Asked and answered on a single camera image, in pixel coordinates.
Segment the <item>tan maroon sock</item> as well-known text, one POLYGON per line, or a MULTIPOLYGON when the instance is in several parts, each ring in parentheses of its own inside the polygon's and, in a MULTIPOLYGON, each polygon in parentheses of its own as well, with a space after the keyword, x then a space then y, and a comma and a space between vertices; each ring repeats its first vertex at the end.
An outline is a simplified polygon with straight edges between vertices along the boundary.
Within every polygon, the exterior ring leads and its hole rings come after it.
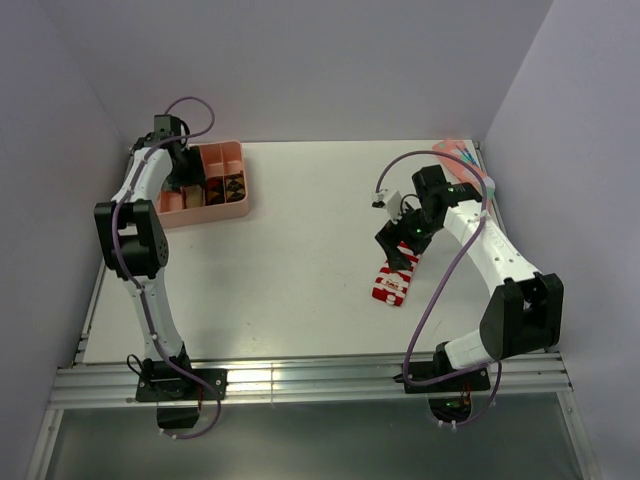
POLYGON ((186 209, 203 207, 205 205, 203 189, 199 185, 184 187, 183 200, 186 209))

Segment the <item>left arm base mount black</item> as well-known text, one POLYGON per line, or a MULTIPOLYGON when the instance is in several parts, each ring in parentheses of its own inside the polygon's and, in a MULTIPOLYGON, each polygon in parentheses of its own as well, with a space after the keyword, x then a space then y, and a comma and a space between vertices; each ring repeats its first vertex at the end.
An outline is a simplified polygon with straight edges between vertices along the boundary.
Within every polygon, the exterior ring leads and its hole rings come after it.
POLYGON ((170 357, 170 362, 189 373, 185 376, 163 360, 141 361, 131 354, 128 368, 137 375, 135 400, 156 403, 156 422, 164 432, 186 435, 200 419, 204 401, 225 399, 228 371, 223 368, 194 369, 186 353, 170 357))

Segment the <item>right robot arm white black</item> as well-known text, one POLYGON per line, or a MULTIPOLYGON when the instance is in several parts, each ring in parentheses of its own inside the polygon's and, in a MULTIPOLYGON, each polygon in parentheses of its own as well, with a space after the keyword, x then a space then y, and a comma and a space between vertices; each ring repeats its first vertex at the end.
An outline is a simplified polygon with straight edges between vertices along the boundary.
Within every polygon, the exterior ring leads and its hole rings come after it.
POLYGON ((375 239, 393 272, 410 261, 400 247, 423 254, 442 230, 461 245, 456 261, 469 257, 491 295, 478 327, 441 343, 433 355, 433 374, 419 381, 405 359, 402 377, 410 386, 437 384, 452 390, 469 372, 494 362, 556 345, 560 338, 564 286, 555 274, 543 274, 513 246, 488 212, 484 185, 449 182, 439 166, 412 177, 419 208, 406 207, 399 193, 377 189, 372 205, 389 219, 375 239))

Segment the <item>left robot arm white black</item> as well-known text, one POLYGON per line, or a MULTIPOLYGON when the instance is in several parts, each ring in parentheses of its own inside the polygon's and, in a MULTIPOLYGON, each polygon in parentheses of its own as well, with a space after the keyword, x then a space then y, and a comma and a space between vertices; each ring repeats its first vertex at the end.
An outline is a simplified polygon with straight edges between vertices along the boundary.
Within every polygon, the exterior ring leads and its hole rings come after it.
POLYGON ((142 331, 139 387, 158 400, 184 399, 197 388, 168 302, 164 272, 169 247, 155 209, 165 181, 186 171, 189 134, 183 120, 169 113, 155 116, 153 130, 134 144, 121 188, 94 207, 104 263, 124 282, 142 331))

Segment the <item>red white striped sock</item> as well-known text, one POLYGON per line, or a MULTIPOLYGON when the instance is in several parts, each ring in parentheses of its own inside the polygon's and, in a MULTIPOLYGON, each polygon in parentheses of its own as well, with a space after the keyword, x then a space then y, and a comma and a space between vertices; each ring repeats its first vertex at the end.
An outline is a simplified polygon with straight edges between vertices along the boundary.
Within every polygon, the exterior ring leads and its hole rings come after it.
POLYGON ((410 262, 408 270, 392 271, 386 261, 374 281, 373 299, 393 307, 401 307, 406 299, 410 283, 421 255, 416 255, 405 242, 399 244, 399 251, 410 262))

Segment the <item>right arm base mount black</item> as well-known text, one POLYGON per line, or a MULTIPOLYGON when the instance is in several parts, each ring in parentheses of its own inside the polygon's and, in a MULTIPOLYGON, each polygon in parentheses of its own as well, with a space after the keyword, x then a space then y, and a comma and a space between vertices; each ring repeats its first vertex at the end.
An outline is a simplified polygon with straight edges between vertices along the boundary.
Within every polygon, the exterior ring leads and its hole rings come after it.
POLYGON ((402 384, 405 394, 446 394, 430 398, 429 411, 437 424, 451 428, 468 424, 474 417, 472 394, 490 390, 489 369, 476 366, 470 371, 455 370, 446 355, 446 342, 439 344, 430 360, 411 361, 407 379, 402 373, 393 381, 402 384))

